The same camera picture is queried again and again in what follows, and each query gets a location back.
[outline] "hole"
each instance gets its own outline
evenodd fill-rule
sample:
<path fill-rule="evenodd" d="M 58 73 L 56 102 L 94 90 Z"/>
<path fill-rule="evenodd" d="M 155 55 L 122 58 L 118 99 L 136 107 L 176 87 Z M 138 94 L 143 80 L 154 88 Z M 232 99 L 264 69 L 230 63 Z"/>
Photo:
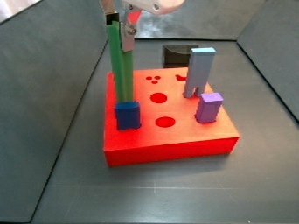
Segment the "hole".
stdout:
<path fill-rule="evenodd" d="M 180 76 L 179 74 L 175 75 L 178 81 L 186 81 L 187 77 Z"/>
<path fill-rule="evenodd" d="M 170 116 L 164 116 L 155 120 L 155 124 L 162 128 L 170 128 L 175 125 L 175 120 Z"/>
<path fill-rule="evenodd" d="M 159 9 L 160 9 L 160 7 L 159 7 L 159 5 L 155 3 L 154 4 L 154 9 L 156 10 L 156 11 L 159 11 Z"/>
<path fill-rule="evenodd" d="M 164 103 L 167 101 L 167 95 L 163 93 L 155 93 L 151 95 L 151 100 L 155 103 Z"/>

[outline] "gray wall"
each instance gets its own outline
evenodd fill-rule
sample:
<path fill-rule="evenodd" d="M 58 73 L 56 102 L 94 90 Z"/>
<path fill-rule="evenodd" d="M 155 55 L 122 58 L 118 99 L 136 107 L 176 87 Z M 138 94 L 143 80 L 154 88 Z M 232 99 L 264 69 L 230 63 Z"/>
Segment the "gray wall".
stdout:
<path fill-rule="evenodd" d="M 266 1 L 238 42 L 299 120 L 299 1 Z"/>
<path fill-rule="evenodd" d="M 0 221 L 30 221 L 107 43 L 99 0 L 39 2 L 0 25 Z"/>
<path fill-rule="evenodd" d="M 143 12 L 138 38 L 236 40 L 266 0 L 186 0 L 182 8 L 155 16 Z"/>

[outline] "purple block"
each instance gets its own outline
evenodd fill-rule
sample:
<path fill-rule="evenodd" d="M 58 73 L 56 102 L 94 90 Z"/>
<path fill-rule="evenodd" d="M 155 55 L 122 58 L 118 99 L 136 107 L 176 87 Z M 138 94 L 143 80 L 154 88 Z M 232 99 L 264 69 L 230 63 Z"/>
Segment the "purple block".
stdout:
<path fill-rule="evenodd" d="M 219 93 L 200 94 L 200 103 L 195 118 L 198 123 L 212 123 L 220 111 L 223 98 Z"/>

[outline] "light blue block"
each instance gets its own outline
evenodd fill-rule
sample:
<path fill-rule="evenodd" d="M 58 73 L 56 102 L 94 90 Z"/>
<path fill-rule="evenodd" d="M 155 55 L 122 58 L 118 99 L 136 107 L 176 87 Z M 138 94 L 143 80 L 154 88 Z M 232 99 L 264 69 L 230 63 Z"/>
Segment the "light blue block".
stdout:
<path fill-rule="evenodd" d="M 190 67 L 183 92 L 186 98 L 191 98 L 194 95 L 200 97 L 200 94 L 204 92 L 215 53 L 216 50 L 212 47 L 191 49 Z"/>

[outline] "blue cube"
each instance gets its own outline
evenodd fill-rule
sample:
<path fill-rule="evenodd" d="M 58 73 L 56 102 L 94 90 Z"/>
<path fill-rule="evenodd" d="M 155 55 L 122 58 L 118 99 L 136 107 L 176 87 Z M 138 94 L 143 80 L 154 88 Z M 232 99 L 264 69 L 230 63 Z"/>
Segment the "blue cube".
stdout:
<path fill-rule="evenodd" d="M 136 101 L 118 102 L 115 105 L 116 129 L 136 130 L 140 128 L 140 106 Z"/>

